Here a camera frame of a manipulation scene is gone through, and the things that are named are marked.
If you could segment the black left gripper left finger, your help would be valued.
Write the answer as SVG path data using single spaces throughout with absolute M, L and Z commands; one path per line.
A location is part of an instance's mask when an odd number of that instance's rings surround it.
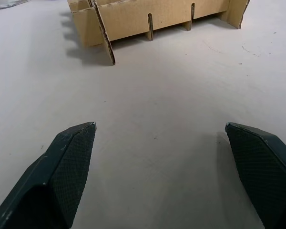
M 56 135 L 0 205 L 0 229 L 69 229 L 88 177 L 96 124 Z

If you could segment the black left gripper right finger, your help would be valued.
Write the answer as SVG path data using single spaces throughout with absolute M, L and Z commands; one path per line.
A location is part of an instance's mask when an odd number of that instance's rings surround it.
M 258 128 L 227 123 L 239 178 L 266 229 L 286 229 L 286 145 Z

